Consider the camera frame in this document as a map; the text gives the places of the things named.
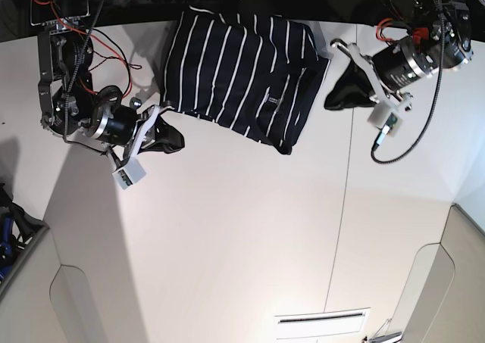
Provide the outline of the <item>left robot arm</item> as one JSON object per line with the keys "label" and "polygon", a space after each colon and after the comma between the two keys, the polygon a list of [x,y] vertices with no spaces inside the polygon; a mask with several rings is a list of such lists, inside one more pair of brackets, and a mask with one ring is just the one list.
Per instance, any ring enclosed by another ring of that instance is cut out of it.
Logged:
{"label": "left robot arm", "polygon": [[405,87],[439,71],[457,69],[471,60],[471,21],[466,1],[413,2],[410,19],[396,13],[378,23],[375,37],[386,48],[375,55],[362,55],[355,43],[347,44],[341,39],[331,42],[350,62],[326,97],[327,110],[372,108],[379,102],[370,73],[359,67],[358,61],[371,66],[386,97],[403,102]]}

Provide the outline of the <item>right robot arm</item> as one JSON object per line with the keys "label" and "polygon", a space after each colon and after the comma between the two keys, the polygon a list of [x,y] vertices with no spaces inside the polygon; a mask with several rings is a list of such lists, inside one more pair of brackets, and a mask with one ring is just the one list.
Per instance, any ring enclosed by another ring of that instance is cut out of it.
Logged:
{"label": "right robot arm", "polygon": [[[118,167],[144,152],[173,154],[185,146],[183,135],[162,115],[167,108],[151,106],[131,95],[133,71],[121,47],[97,29],[104,0],[30,0],[31,21],[42,25],[37,36],[37,92],[44,129],[68,145],[109,156]],[[127,84],[97,89],[93,63],[102,45],[120,61]]]}

